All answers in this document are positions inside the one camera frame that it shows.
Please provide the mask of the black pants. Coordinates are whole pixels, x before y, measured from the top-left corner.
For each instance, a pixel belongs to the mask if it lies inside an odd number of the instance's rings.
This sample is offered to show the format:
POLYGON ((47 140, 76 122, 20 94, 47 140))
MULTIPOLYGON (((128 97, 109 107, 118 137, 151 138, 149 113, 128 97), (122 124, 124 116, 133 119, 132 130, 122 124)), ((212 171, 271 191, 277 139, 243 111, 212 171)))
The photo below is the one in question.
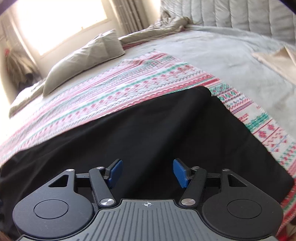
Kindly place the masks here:
POLYGON ((66 169, 86 173, 123 161, 116 199, 179 199, 173 161, 210 173, 228 168, 276 201, 294 185, 265 146, 205 87, 109 114, 12 156, 1 167, 1 231, 19 234, 13 208, 66 169))

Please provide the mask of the patterned striped bedspread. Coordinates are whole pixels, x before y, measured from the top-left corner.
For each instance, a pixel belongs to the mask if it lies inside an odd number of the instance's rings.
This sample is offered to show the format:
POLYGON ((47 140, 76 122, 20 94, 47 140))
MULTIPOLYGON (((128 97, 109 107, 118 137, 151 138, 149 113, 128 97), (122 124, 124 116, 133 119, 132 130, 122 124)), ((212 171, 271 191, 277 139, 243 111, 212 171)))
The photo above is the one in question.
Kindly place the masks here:
POLYGON ((172 170, 180 158, 233 169, 281 204, 286 225, 295 217, 295 139, 270 111, 274 97, 253 85, 280 78, 267 68, 226 75, 246 77, 245 87, 154 50, 34 100, 1 145, 1 231, 18 238, 13 208, 63 170, 115 159, 123 161, 116 199, 180 198, 172 170))

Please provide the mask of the beige pillow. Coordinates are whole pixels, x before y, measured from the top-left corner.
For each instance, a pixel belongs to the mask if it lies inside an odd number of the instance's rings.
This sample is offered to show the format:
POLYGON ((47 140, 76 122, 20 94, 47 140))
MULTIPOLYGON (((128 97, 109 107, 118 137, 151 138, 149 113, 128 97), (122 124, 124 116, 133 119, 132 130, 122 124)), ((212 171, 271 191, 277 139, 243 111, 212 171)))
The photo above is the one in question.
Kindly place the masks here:
POLYGON ((80 73, 124 54, 125 51, 117 37, 116 30, 97 35, 51 68, 46 77, 43 96, 49 95, 80 73))

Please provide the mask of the hanging olive clothes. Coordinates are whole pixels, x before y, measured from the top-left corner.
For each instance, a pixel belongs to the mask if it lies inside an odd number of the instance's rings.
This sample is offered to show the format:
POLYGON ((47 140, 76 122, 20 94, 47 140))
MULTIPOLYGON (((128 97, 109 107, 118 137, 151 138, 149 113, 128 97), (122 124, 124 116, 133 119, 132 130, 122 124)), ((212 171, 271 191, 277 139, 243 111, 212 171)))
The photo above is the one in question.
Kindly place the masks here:
POLYGON ((36 64, 27 53, 6 49, 4 59, 10 79, 18 91, 30 87, 42 79, 36 64))

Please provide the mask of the beige cloth on bed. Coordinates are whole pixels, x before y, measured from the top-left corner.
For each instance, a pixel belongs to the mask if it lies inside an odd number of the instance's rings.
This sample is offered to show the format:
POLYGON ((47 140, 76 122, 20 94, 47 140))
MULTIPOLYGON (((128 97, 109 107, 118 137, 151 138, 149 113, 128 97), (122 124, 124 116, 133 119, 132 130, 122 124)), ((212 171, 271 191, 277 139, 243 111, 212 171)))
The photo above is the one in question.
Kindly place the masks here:
POLYGON ((281 49, 271 54, 252 53, 252 56, 289 82, 295 84, 296 74, 294 49, 289 48, 288 46, 283 46, 281 49))

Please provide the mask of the window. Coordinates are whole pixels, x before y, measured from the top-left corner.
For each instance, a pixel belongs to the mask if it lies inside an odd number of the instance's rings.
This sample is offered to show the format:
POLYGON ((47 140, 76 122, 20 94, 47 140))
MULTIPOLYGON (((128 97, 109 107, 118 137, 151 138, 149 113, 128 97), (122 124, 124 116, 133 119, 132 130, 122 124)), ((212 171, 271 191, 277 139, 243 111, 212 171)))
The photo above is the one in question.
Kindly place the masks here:
POLYGON ((107 20, 102 1, 17 1, 14 10, 23 36, 39 55, 107 20))

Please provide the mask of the beige curtain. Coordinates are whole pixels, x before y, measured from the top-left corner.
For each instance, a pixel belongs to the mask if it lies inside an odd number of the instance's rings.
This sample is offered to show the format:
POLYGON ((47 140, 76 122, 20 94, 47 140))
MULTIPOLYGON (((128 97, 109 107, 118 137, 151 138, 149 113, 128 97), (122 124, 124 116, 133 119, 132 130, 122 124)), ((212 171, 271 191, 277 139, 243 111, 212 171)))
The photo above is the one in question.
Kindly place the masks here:
POLYGON ((142 1, 112 0, 110 3, 124 35, 141 31, 149 26, 142 1))

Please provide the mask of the grey quilted headboard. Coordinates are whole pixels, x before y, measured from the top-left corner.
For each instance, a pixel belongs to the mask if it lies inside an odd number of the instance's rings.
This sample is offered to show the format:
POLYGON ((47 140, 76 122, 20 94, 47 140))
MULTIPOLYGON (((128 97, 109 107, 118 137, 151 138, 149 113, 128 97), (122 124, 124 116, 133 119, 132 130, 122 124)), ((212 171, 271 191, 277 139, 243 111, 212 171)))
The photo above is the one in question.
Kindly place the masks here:
POLYGON ((281 1, 161 1, 161 9, 194 25, 235 28, 295 45, 295 13, 281 1))

